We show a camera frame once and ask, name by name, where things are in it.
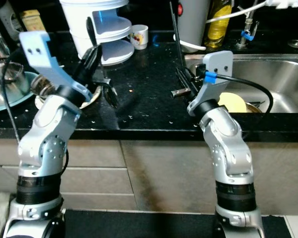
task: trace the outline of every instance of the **kitchen sink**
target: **kitchen sink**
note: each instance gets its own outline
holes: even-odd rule
[[[204,55],[186,55],[186,64],[195,73],[195,66]],[[298,113],[298,55],[234,55],[233,76],[256,82],[274,97],[272,113]],[[230,82],[226,92],[241,96],[246,102],[268,108],[268,97],[261,91]]]

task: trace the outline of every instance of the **blue clip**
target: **blue clip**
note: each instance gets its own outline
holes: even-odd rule
[[[217,73],[206,72],[204,82],[214,84],[217,79],[217,75],[218,75]]]
[[[245,31],[242,31],[242,33],[240,35],[249,41],[254,40],[254,36],[248,35]]]

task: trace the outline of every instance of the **white dish rack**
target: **white dish rack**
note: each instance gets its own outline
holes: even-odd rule
[[[103,46],[104,66],[119,64],[134,53],[131,43],[121,40],[131,32],[131,22],[117,15],[117,8],[129,0],[60,0],[78,57],[92,47],[86,20],[91,17],[97,44]]]

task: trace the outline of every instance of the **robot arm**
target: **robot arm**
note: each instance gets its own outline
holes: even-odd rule
[[[226,238],[258,237],[264,238],[261,214],[256,206],[252,156],[242,139],[242,130],[228,111],[220,107],[217,101],[225,90],[228,81],[216,79],[218,74],[232,75],[233,54],[222,51],[205,55],[204,70],[210,72],[204,79],[201,89],[187,72],[178,70],[178,76],[191,93],[191,103],[187,111],[191,116],[201,118],[199,123],[204,139],[211,150],[218,202],[216,205],[217,224],[215,232]],[[173,96],[182,96],[182,91],[173,92]]]
[[[49,40],[43,31],[20,34],[29,64],[58,87],[36,114],[32,128],[18,146],[17,194],[10,204],[3,238],[64,237],[60,184],[67,143],[81,115],[79,107],[91,99],[91,91],[99,84],[111,86],[110,79],[92,79],[102,56],[100,46],[87,50],[73,74],[74,80],[51,56]]]

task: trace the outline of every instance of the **faucet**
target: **faucet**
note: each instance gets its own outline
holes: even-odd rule
[[[258,0],[255,0],[253,6],[255,6],[257,3],[258,3]],[[239,41],[239,43],[236,44],[236,46],[240,49],[246,47],[247,43],[248,43],[247,40],[252,41],[254,39],[255,34],[256,34],[259,22],[256,22],[256,25],[254,26],[253,31],[250,32],[250,28],[253,24],[254,13],[255,13],[255,10],[250,11],[248,16],[246,17],[245,27],[244,27],[244,30],[241,33],[240,41]]]

